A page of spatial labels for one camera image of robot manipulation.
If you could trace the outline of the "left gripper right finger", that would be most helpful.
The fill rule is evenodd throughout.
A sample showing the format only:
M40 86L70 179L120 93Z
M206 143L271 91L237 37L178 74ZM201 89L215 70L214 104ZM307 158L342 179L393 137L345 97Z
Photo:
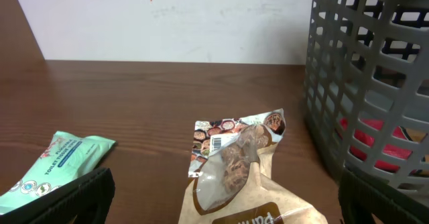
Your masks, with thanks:
M428 207L359 169L343 170L339 203L344 224L428 224Z

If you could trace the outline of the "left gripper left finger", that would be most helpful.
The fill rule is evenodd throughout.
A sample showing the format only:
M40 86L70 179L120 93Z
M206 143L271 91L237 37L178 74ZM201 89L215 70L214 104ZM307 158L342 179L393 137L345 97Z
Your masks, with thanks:
M1 216L2 223L60 224L106 221L115 195L109 168L100 167Z

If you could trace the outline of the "brown snack pouch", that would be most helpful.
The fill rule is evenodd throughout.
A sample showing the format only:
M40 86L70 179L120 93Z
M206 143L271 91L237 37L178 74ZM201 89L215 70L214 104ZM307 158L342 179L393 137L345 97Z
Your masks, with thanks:
M326 223L313 205L271 178L285 129L283 109L196 121L179 223Z

